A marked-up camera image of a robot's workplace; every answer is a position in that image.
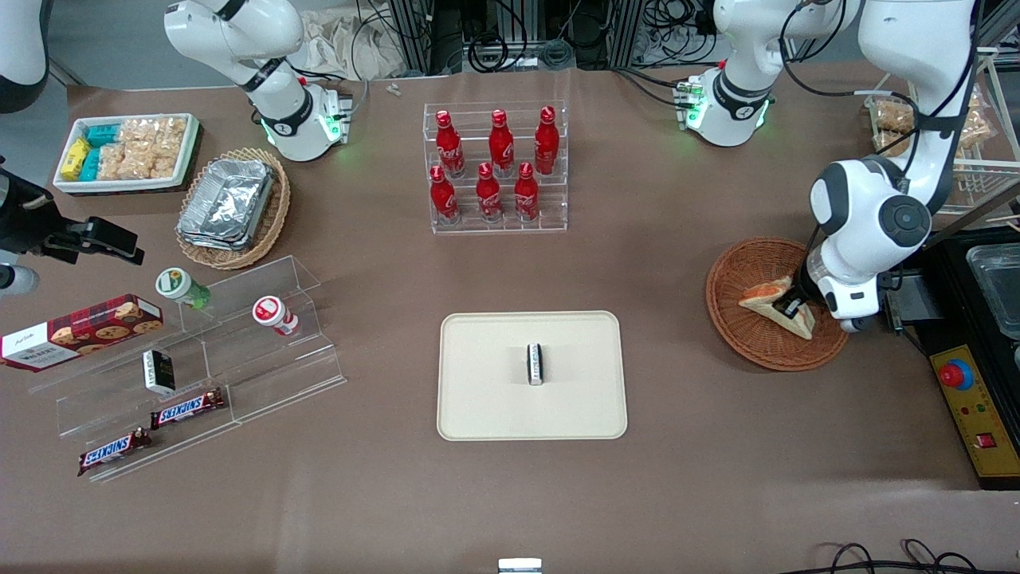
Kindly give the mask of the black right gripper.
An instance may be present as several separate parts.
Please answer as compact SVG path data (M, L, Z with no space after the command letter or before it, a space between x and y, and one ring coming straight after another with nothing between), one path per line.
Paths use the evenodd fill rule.
M98 254L142 265L146 252L137 248L138 236L105 218L88 218L79 233L88 244L48 238L61 229L61 212L44 187L1 171L1 250L26 254L41 244L43 257L76 265L82 254ZM120 251L134 251L124 254Z

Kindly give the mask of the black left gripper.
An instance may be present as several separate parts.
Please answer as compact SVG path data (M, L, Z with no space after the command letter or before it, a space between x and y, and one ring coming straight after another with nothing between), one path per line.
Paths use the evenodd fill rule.
M818 283L830 275L821 252L809 252L795 275L795 291L797 295L783 295L777 301L777 312L793 319L802 305L815 302L821 308L830 310L826 291Z

